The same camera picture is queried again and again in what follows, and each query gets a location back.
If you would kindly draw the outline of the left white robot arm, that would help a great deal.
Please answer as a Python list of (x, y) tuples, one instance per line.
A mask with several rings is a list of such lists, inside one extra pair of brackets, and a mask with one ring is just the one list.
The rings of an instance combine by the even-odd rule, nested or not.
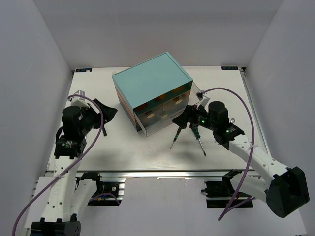
[(54, 179), (40, 191), (49, 191), (49, 197), (37, 222), (32, 222), (32, 236), (78, 236), (81, 218), (93, 196), (103, 193), (104, 184), (97, 172), (87, 172), (77, 177), (83, 157), (91, 150), (86, 136), (93, 130), (105, 134), (105, 124), (110, 122), (117, 109), (102, 104), (97, 99), (83, 95), (70, 96), (70, 106), (62, 111), (62, 127), (55, 141)]

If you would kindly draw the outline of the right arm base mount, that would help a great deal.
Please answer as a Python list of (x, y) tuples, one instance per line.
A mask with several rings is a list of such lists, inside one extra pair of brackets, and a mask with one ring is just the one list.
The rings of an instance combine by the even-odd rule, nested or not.
[[(224, 209), (234, 194), (234, 189), (228, 180), (234, 176), (242, 177), (241, 170), (231, 170), (223, 175), (219, 180), (208, 180), (205, 182), (204, 189), (200, 192), (206, 196), (206, 204), (208, 209)], [(249, 198), (249, 195), (239, 192), (230, 207), (240, 204), (242, 201)], [(237, 208), (253, 208), (253, 202), (247, 201)]]

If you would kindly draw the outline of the clear bottom drawer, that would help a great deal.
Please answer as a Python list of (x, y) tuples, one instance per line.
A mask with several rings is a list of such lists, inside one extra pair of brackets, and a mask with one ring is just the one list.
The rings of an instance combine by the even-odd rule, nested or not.
[[(135, 115), (135, 118), (145, 135), (150, 136), (169, 126), (172, 123), (172, 119), (179, 116), (187, 105), (197, 104), (199, 102), (196, 96), (198, 92), (199, 87), (193, 82), (190, 91), (186, 91), (149, 111)], [(161, 119), (163, 114), (168, 114), (168, 117), (166, 119)]]

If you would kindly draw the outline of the large green flathead screwdriver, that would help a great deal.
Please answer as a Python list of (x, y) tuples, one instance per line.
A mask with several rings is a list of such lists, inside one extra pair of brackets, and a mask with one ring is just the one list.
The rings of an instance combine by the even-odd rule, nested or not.
[(205, 152), (205, 150), (204, 150), (204, 147), (203, 147), (203, 145), (202, 145), (201, 139), (200, 139), (201, 136), (200, 136), (199, 131), (198, 131), (198, 126), (197, 126), (197, 125), (193, 125), (193, 126), (191, 127), (191, 130), (192, 130), (192, 132), (194, 133), (195, 138), (196, 138), (196, 140), (198, 141), (198, 143), (199, 143), (199, 145), (200, 145), (200, 147), (201, 147), (201, 150), (202, 150), (204, 156), (207, 156), (207, 155), (206, 155), (206, 152)]

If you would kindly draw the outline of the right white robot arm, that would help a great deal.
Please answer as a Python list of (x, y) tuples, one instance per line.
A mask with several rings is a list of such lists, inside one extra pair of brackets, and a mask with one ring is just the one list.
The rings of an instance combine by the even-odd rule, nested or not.
[(243, 192), (265, 202), (280, 218), (285, 218), (309, 202), (305, 173), (289, 168), (250, 143), (244, 131), (230, 122), (228, 110), (220, 101), (211, 102), (208, 109), (188, 105), (173, 123), (185, 129), (188, 124), (213, 132), (216, 142), (231, 153), (249, 162), (261, 178), (246, 176), (243, 171), (231, 170), (222, 177), (222, 190), (228, 196)]

